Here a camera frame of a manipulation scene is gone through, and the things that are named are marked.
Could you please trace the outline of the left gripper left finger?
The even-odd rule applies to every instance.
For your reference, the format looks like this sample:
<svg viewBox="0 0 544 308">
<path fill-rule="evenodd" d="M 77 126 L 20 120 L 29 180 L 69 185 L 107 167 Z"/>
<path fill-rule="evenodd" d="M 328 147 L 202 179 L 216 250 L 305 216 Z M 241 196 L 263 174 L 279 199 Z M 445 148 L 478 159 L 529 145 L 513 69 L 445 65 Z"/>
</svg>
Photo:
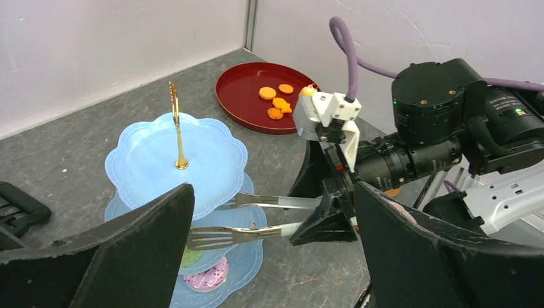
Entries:
<svg viewBox="0 0 544 308">
<path fill-rule="evenodd" d="M 2 307 L 169 307 L 192 223 L 182 184 L 42 248 L 1 254 Z"/>
</svg>

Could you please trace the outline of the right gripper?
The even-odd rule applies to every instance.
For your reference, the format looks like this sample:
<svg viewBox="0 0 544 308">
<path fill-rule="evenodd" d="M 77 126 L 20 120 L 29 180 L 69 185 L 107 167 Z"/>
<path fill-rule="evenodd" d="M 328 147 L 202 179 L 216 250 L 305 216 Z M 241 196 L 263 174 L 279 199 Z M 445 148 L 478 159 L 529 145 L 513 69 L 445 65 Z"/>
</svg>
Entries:
<svg viewBox="0 0 544 308">
<path fill-rule="evenodd" d="M 293 246 L 359 240 L 350 221 L 355 216 L 353 179 L 344 166 L 339 146 L 322 148 L 319 142 L 308 141 L 303 164 L 288 196 L 319 201 L 312 214 L 289 238 Z"/>
</svg>

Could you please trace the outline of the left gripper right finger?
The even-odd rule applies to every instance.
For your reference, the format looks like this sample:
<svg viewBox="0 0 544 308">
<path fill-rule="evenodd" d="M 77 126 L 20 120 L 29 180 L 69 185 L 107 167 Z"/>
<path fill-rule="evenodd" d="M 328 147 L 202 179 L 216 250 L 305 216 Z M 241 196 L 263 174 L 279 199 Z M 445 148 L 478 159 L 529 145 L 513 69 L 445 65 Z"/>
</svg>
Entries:
<svg viewBox="0 0 544 308">
<path fill-rule="evenodd" d="M 371 307 L 542 307 L 543 250 L 478 234 L 358 182 Z"/>
</svg>

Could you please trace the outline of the green frosted donut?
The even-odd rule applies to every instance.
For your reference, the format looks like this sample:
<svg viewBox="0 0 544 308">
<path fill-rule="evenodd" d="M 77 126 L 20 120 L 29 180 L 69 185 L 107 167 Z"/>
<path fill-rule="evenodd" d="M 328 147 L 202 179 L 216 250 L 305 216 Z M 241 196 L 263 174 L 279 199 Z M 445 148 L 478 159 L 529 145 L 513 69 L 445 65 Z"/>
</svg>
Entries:
<svg viewBox="0 0 544 308">
<path fill-rule="evenodd" d="M 192 266 L 194 263 L 198 262 L 201 259 L 203 251 L 200 250 L 191 250 L 189 247 L 185 247 L 183 251 L 183 257 L 180 264 L 181 268 L 187 268 Z"/>
</svg>

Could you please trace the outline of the metal tongs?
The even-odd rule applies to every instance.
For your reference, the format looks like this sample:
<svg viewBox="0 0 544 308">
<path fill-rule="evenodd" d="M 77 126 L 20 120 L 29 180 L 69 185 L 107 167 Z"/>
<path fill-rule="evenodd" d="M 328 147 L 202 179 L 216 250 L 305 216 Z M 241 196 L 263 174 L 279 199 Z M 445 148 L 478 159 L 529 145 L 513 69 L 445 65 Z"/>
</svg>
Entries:
<svg viewBox="0 0 544 308">
<path fill-rule="evenodd" d="M 262 209 L 314 210 L 320 202 L 320 197 L 262 196 L 242 192 L 234 200 L 195 221 L 189 231 L 187 246 L 191 250 L 218 250 L 267 237 L 288 237 L 302 224 L 269 227 Z"/>
</svg>

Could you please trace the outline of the pink frosted donut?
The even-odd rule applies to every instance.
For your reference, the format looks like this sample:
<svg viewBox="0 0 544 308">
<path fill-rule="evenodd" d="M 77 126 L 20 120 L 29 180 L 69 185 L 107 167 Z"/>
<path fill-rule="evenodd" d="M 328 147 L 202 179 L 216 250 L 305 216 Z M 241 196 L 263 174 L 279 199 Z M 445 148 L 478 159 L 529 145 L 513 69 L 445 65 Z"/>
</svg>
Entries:
<svg viewBox="0 0 544 308">
<path fill-rule="evenodd" d="M 213 291 L 225 283 L 229 272 L 229 261 L 222 257 L 211 268 L 200 273 L 184 275 L 183 281 L 193 291 L 205 293 Z"/>
</svg>

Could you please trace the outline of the yellow cupcake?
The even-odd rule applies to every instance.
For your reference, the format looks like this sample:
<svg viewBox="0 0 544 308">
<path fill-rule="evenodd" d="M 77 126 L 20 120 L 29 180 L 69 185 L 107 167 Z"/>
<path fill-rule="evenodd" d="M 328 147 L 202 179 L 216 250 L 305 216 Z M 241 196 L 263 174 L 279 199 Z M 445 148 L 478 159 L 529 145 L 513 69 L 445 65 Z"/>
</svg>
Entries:
<svg viewBox="0 0 544 308">
<path fill-rule="evenodd" d="M 313 97 L 318 92 L 318 89 L 313 84 L 303 87 L 299 93 L 299 96 Z"/>
</svg>

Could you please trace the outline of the blue three-tier cake stand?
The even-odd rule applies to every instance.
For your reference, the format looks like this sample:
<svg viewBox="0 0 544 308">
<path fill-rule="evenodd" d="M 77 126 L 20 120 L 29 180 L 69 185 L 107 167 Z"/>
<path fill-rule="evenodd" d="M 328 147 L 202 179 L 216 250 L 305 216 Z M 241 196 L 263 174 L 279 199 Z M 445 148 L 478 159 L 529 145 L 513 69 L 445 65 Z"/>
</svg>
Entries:
<svg viewBox="0 0 544 308">
<path fill-rule="evenodd" d="M 176 88 L 169 88 L 173 111 L 151 122 L 127 126 L 117 147 L 105 160 L 105 172 L 116 192 L 105 210 L 111 220 L 187 183 L 195 193 L 192 223 L 225 205 L 239 192 L 254 191 L 244 172 L 248 152 L 229 128 L 216 119 L 197 119 L 179 109 Z M 205 293 L 193 291 L 184 275 L 211 268 L 222 257 L 229 261 L 225 283 Z M 171 307 L 217 307 L 250 283 L 263 263 L 260 241 L 204 251 L 201 259 L 179 268 Z"/>
</svg>

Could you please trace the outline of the orange round cookie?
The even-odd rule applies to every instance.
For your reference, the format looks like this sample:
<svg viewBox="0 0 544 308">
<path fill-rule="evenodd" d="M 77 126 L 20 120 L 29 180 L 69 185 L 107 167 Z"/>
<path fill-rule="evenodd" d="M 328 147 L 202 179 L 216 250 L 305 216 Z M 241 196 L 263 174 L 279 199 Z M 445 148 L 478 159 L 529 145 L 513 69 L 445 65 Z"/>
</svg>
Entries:
<svg viewBox="0 0 544 308">
<path fill-rule="evenodd" d="M 262 99 L 272 100 L 276 97 L 276 90 L 272 87 L 261 87 L 258 94 Z"/>
</svg>

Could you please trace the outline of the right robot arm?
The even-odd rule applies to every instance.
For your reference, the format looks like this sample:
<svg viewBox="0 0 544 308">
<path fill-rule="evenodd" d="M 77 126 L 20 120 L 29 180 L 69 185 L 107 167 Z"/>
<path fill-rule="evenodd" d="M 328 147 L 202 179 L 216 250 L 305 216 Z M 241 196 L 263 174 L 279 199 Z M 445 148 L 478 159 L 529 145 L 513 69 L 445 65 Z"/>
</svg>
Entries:
<svg viewBox="0 0 544 308">
<path fill-rule="evenodd" d="M 293 119 L 307 141 L 292 197 L 323 201 L 290 237 L 292 245 L 352 242 L 353 190 L 380 191 L 449 170 L 462 159 L 473 175 L 510 173 L 543 160 L 540 84 L 486 81 L 466 61 L 411 64 L 393 76 L 396 132 L 360 140 L 361 105 L 312 85 L 298 96 Z"/>
</svg>

